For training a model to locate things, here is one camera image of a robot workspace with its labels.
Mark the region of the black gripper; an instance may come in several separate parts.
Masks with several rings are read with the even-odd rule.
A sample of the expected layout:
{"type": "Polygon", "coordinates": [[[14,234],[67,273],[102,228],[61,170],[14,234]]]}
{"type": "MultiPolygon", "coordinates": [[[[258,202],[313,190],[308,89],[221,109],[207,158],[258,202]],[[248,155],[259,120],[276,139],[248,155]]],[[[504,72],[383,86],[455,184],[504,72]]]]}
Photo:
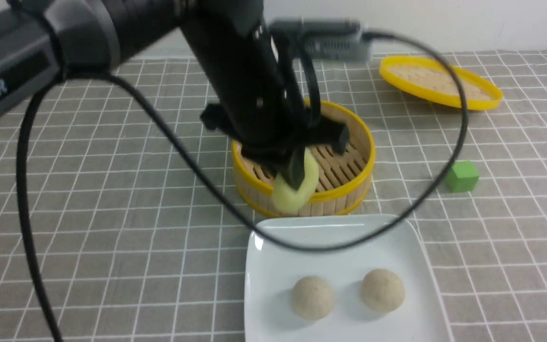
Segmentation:
{"type": "Polygon", "coordinates": [[[343,154],[349,141],[346,124],[322,115],[313,71],[305,72],[310,101],[302,99],[292,59],[312,66],[306,38],[302,32],[266,32],[259,37],[216,32],[200,53],[200,64],[219,99],[206,106],[202,123],[247,147],[245,159],[282,175],[292,189],[299,189],[305,178],[302,148],[325,144],[343,154]]]}

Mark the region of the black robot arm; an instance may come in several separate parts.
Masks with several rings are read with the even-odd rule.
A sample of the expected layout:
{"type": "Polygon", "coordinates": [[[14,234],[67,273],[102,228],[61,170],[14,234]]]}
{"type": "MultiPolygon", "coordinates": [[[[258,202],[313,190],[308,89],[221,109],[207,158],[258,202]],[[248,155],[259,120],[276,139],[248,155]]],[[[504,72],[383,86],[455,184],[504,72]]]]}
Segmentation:
{"type": "Polygon", "coordinates": [[[98,78],[180,29],[219,99],[200,120],[243,155],[304,178],[303,150],[342,154],[349,130],[321,116],[317,90],[303,102],[289,48],[265,25],[262,0],[10,0],[0,11],[0,117],[46,86],[98,78]]]}

